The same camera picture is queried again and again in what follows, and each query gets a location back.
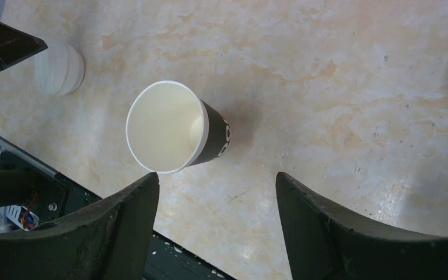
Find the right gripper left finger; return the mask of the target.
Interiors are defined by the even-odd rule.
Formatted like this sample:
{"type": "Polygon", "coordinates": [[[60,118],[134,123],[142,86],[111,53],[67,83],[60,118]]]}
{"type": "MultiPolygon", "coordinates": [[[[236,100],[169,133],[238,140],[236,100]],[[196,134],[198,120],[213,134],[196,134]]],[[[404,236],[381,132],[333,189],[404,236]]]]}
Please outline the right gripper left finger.
{"type": "Polygon", "coordinates": [[[148,173],[34,230],[0,234],[0,279],[142,279],[160,185],[148,173]]]}

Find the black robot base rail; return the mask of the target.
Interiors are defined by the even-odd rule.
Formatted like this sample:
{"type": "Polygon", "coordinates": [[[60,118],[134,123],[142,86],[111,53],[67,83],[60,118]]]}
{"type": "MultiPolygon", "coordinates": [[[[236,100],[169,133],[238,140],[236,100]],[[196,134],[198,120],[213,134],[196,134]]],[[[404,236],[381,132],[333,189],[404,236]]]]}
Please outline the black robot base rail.
{"type": "MultiPolygon", "coordinates": [[[[0,137],[0,207],[12,224],[2,233],[34,230],[102,199],[0,137]]],[[[152,230],[142,279],[229,279],[229,275],[152,230]]]]}

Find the black paper coffee cup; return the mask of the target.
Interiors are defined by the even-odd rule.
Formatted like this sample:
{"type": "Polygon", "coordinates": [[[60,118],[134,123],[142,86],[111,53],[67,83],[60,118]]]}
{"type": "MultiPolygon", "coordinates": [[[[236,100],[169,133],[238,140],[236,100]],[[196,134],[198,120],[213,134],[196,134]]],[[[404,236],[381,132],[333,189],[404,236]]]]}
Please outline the black paper coffee cup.
{"type": "Polygon", "coordinates": [[[230,124],[186,85],[155,82],[133,102],[125,123],[128,149],[150,172],[171,174],[221,157],[230,124]]]}

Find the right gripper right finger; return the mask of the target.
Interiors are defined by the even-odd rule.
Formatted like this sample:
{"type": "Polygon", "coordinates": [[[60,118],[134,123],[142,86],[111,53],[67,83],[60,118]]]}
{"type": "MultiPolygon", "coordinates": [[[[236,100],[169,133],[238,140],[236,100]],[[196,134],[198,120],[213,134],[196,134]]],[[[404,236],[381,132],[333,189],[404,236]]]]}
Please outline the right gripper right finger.
{"type": "Polygon", "coordinates": [[[294,279],[448,279],[448,237],[370,219],[284,172],[275,188],[294,279]]]}

